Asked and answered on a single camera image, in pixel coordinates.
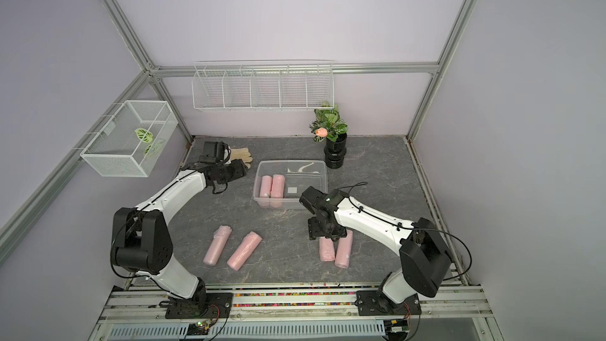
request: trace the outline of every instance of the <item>red wire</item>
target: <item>red wire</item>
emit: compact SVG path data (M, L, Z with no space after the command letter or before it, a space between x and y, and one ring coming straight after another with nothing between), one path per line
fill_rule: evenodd
M406 314L406 316L404 316L404 318L410 319L410 307L408 306L408 304L406 304L406 302L403 302L403 303L406 306L406 309L408 310L408 313Z
M219 316L221 315L221 310L219 309L219 307L217 307L214 304L211 304L209 307L215 307L217 309L217 317L216 317L215 321L213 321L213 324L214 324L219 320Z

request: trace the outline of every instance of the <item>gray marble table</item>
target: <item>gray marble table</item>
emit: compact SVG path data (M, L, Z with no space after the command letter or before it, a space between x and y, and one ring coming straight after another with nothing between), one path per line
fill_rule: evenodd
M295 282L380 282L400 267L399 257L379 242L354 231L350 267L322 262L318 241L310 241L305 209L261 208L252 199L259 161L322 160L323 143L311 137L197 137L188 162L197 159L204 141L223 140L232 148L249 148L254 161L246 177L229 183L220 195L210 189L195 195L169 224L176 258L207 284L267 284ZM367 181L352 195L387 214L418 220L431 218L405 141L398 136L349 137L342 168L328 171L329 189ZM233 229L216 266L202 260L219 225ZM263 241L246 264L234 271L227 260L242 238L257 232Z

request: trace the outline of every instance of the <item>white wire basket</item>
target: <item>white wire basket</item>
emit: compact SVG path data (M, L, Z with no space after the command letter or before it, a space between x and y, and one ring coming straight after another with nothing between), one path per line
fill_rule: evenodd
M148 177L176 126L168 102L126 100L80 156L104 177Z
M304 111L332 108L332 64L196 65L193 106L199 111Z

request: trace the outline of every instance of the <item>plastic wrap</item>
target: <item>plastic wrap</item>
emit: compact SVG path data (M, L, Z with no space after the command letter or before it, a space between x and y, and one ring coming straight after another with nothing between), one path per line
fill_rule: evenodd
M261 207L269 207L271 182L272 178L270 176L263 176L261 178L261 189L259 190L259 205Z
M246 262L246 260L253 254L254 249L261 243L261 236L255 232L248 233L242 240L240 246L234 254L231 255L227 261L227 266L238 271L240 267Z
M347 269L349 267L349 255L352 252L353 231L347 230L347 237L339 239L335 266Z
M335 244L333 244L331 239L327 239L326 237L320 237L320 260L335 260Z
M227 225L221 225L219 229L215 231L213 234L213 242L210 244L206 256L204 257L204 263L210 266L215 266L217 264L229 235L231 235L231 228Z
M271 183L271 198L282 199L284 197L284 183L286 178L282 174L274 174L273 181ZM281 200L271 200L271 206L278 208L282 207Z

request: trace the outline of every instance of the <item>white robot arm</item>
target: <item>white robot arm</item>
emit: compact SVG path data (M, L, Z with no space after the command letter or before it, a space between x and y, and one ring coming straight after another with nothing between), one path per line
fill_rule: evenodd
M299 201L315 215L308 221L310 239L336 240L346 235L347 227L381 242L400 256L402 268L390 273L377 292L376 306L380 311L393 311L417 292L435 297L453 258L438 231L433 231L432 222L389 216L338 189L324 194L310 186Z
M221 148L216 155L223 156ZM182 170L159 193L134 208L122 208L114 215L111 243L112 265L121 266L136 276L145 276L169 292L172 303L189 306L191 317L199 317L209 304L204 281L191 274L173 255L167 224L187 201L208 184L246 175L242 160L225 161L201 168ZM310 239L346 235L346 227L360 231L399 254L402 268L390 273L376 296L377 309L392 313L406 298L417 292L434 297L450 268L451 251L435 226L424 218L413 223L364 206L338 189L324 194L309 187L299 200L315 216L309 220ZM173 311L188 318L182 311Z

